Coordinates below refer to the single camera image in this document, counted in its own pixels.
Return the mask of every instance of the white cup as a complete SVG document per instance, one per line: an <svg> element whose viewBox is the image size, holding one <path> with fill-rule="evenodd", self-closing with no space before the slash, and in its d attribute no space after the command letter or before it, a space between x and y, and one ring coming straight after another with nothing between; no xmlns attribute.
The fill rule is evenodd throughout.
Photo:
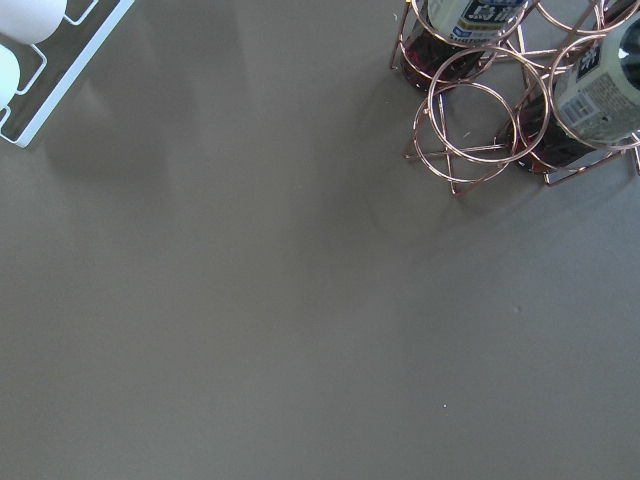
<svg viewBox="0 0 640 480"><path fill-rule="evenodd" d="M0 33L16 42L39 43L56 31L67 0L0 0Z"/></svg>
<svg viewBox="0 0 640 480"><path fill-rule="evenodd" d="M20 64L11 50L0 45L0 109L6 107L18 91Z"/></svg>

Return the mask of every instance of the gray countertop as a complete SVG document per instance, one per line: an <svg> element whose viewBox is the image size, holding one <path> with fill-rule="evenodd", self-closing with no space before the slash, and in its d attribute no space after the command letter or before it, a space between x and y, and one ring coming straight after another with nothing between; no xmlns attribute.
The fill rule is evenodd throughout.
<svg viewBox="0 0 640 480"><path fill-rule="evenodd" d="M0 145L0 478L638 475L640 179L450 197L402 6L138 0Z"/></svg>

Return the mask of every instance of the bottle label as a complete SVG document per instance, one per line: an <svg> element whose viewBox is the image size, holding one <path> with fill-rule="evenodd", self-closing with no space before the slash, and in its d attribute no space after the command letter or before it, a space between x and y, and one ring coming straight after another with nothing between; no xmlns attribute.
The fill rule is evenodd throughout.
<svg viewBox="0 0 640 480"><path fill-rule="evenodd" d="M463 43L497 37L526 0L429 0L429 21L440 34Z"/></svg>
<svg viewBox="0 0 640 480"><path fill-rule="evenodd" d="M591 49L560 77L554 97L560 118L579 138L613 144L640 129L640 107L616 85L600 53L600 46Z"/></svg>

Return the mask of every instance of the mug rack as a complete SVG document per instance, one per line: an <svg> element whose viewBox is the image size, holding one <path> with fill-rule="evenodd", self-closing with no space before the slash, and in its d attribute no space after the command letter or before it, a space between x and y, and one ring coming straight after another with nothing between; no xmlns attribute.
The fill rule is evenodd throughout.
<svg viewBox="0 0 640 480"><path fill-rule="evenodd" d="M597 159L588 165L579 167L553 167L544 163L536 156L534 150L542 140L552 114L556 113L557 106L553 97L553 85L558 75L572 67L576 59L576 53L590 48L594 42L602 39L606 33L612 31L628 20L638 10L640 10L640 0L637 0L627 11L625 11L615 23L606 24L604 11L608 0L586 0L586 6L579 18L573 25L567 25L552 16L544 7L542 0L532 0L530 5L522 12L520 17L507 25L502 36L491 45L478 45L464 49L449 58L438 71L430 75L420 70L411 62L407 55L404 31L409 16L413 14L416 19L430 33L435 34L441 41L451 46L461 47L456 42L446 39L433 30L428 21L420 15L420 8L416 0L406 0L405 8L400 19L398 34L395 38L393 53L389 62L389 67L393 70L400 70L397 66L398 52L404 58L406 64L415 73L425 77L430 83L429 91L424 101L420 104L415 115L411 136L403 151L403 156L408 160L420 160L428 170L439 178L449 182L451 193L454 196L463 195L478 185L487 182L505 171L507 166L515 161L530 157L536 159L542 165L549 168L548 173L543 175L544 184L552 187L584 174L597 167L600 167L612 160L619 158L631 158L636 173L640 176L640 135L634 134L630 138L620 142L618 145L610 146L594 144L573 132L558 115L554 118L559 126L573 139L585 146L599 152ZM528 48L527 32L531 14L537 12L546 22L553 25L557 30L564 33L563 40L556 48L536 50ZM593 21L593 28L585 28L585 24ZM461 80L447 81L442 76L445 70L454 62L459 61L466 55L477 55L483 53L483 57L478 61L475 72ZM481 83L480 77L493 65L499 62L510 62L518 64L522 70L523 93L520 100L515 105L510 105L496 89ZM447 125L447 93L455 89L467 88L475 89L490 95L497 100L508 114L508 121L491 136L491 143L484 145L459 148L450 139ZM520 126L520 113L535 91L539 91L544 99L544 117L540 125L539 134L533 140L524 138ZM421 145L420 131L428 128L435 134L441 144L438 150L427 150ZM499 138L509 138L508 142L499 141ZM523 144L524 150L519 151L518 145ZM486 158L479 155L499 152L506 152L499 158ZM456 163L467 162L475 166L481 166L483 173L476 178L462 178L456 174Z"/></svg>
<svg viewBox="0 0 640 480"><path fill-rule="evenodd" d="M134 0L86 0L70 5L56 32L38 45L11 45L28 71L16 95L0 109L0 138L27 147Z"/></svg>

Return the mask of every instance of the mug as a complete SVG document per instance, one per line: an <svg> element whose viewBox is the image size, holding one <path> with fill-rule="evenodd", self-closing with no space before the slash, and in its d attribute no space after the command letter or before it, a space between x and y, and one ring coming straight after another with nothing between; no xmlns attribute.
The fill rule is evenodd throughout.
<svg viewBox="0 0 640 480"><path fill-rule="evenodd" d="M25 45L42 42L56 31L67 0L0 0L0 33Z"/></svg>
<svg viewBox="0 0 640 480"><path fill-rule="evenodd" d="M0 109L6 107L18 90L20 65L11 50L0 45Z"/></svg>

